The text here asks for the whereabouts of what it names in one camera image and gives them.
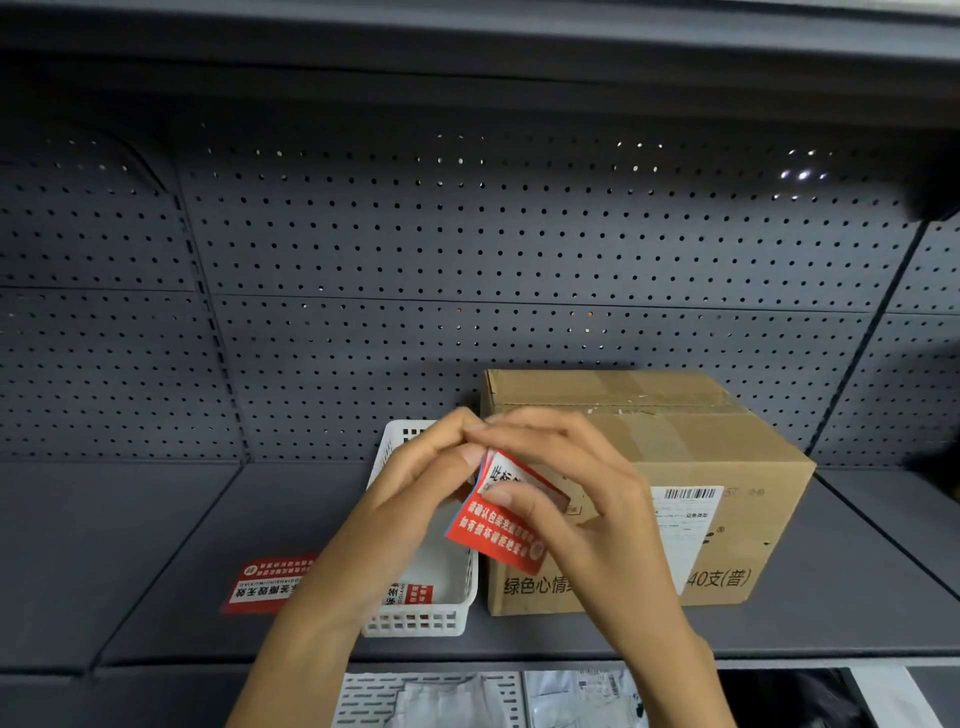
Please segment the person's left hand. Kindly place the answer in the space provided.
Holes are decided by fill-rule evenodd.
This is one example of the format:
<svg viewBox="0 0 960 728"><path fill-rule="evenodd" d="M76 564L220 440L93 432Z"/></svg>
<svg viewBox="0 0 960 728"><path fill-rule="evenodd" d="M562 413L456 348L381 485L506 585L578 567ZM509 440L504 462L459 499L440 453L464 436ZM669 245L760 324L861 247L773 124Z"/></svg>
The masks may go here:
<svg viewBox="0 0 960 728"><path fill-rule="evenodd" d="M482 427L481 418L461 407L396 447L292 599L302 593L342 599L356 608L362 628L400 580L435 510L444 505L421 504L421 474L440 453L469 443L469 431Z"/></svg>

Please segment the person's right hand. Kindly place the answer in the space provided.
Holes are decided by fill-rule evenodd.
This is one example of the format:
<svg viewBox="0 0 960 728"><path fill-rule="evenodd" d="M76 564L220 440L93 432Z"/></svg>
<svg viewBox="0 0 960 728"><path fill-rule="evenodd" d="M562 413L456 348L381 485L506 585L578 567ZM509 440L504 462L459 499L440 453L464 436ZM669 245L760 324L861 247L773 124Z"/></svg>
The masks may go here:
<svg viewBox="0 0 960 728"><path fill-rule="evenodd" d="M488 418L466 438L545 465L588 496L593 518L575 524L551 503L551 525L532 527L615 650L618 630L690 624L666 561L649 483L586 416L521 407Z"/></svg>

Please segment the person's left forearm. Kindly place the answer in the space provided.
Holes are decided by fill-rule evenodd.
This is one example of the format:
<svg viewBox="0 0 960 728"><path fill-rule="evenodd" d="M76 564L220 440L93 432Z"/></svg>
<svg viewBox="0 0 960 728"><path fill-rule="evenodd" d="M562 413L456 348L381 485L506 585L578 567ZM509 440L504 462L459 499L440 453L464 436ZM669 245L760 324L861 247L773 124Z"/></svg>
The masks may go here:
<svg viewBox="0 0 960 728"><path fill-rule="evenodd" d="M342 598L294 596L270 627L224 728L331 728L361 623Z"/></svg>

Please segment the person's right forearm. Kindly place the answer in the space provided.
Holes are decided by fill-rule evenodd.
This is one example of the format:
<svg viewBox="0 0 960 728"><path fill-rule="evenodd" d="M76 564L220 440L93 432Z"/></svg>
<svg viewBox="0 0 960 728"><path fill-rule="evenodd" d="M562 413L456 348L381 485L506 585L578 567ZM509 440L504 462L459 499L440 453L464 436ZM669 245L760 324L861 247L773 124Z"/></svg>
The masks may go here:
<svg viewBox="0 0 960 728"><path fill-rule="evenodd" d="M649 728L738 728L713 653L687 622L618 630L612 644L631 673Z"/></svg>

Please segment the clear plastic packet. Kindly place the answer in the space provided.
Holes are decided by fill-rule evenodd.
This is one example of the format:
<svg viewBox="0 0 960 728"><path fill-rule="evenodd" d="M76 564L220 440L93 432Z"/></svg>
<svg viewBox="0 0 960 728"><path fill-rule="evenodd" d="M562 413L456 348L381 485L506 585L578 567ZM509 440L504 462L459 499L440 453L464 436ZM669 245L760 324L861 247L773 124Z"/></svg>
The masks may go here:
<svg viewBox="0 0 960 728"><path fill-rule="evenodd" d="M524 671L523 686L531 728L650 728L625 668Z"/></svg>

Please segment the grey pegboard back panel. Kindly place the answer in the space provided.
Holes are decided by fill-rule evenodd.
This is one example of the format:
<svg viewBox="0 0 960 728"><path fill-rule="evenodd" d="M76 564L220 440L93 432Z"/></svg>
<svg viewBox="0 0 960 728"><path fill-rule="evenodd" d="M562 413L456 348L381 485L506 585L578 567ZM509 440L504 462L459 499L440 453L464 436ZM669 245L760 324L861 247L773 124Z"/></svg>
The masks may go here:
<svg viewBox="0 0 960 728"><path fill-rule="evenodd" d="M0 122L0 458L371 460L493 369L694 372L826 466L960 430L890 130L173 103Z"/></svg>

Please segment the brown cardboard box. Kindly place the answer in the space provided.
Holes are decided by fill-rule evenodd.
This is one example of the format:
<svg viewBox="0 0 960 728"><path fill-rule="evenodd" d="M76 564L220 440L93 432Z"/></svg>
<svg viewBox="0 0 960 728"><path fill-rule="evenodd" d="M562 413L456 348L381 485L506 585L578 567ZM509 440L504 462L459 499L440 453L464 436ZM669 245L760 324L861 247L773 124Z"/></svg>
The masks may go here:
<svg viewBox="0 0 960 728"><path fill-rule="evenodd" d="M680 604L747 601L815 464L702 373L487 370L482 414L581 413L651 485Z"/></svg>

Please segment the white perforated plastic basket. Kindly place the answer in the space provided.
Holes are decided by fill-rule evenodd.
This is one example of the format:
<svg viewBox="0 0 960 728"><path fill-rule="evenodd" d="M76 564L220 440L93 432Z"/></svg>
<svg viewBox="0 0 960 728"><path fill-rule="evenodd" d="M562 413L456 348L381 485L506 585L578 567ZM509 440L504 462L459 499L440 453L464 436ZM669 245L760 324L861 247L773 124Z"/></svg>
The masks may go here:
<svg viewBox="0 0 960 728"><path fill-rule="evenodd" d="M383 728L393 716L397 697L407 685L452 688L482 677L501 698L509 728L530 728L522 673L516 670L443 672L349 672L343 678L331 728Z"/></svg>

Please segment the grey metal shelf board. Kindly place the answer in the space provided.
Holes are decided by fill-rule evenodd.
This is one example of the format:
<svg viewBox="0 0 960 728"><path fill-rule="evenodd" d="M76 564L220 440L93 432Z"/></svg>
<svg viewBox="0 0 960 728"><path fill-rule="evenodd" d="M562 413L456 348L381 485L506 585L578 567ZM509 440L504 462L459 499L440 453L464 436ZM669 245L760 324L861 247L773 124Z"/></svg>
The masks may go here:
<svg viewBox="0 0 960 728"><path fill-rule="evenodd" d="M317 552L369 474L0 464L0 672L251 660L270 617L221 613L241 567ZM746 602L686 614L719 659L960 657L960 599L819 482Z"/></svg>

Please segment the black glossy packet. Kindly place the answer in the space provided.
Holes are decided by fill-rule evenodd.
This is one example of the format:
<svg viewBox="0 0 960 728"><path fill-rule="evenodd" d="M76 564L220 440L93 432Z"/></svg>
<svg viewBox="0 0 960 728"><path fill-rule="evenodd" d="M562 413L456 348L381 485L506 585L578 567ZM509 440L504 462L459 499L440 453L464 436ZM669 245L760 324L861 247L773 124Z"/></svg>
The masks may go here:
<svg viewBox="0 0 960 728"><path fill-rule="evenodd" d="M737 728L878 728L844 669L723 669Z"/></svg>

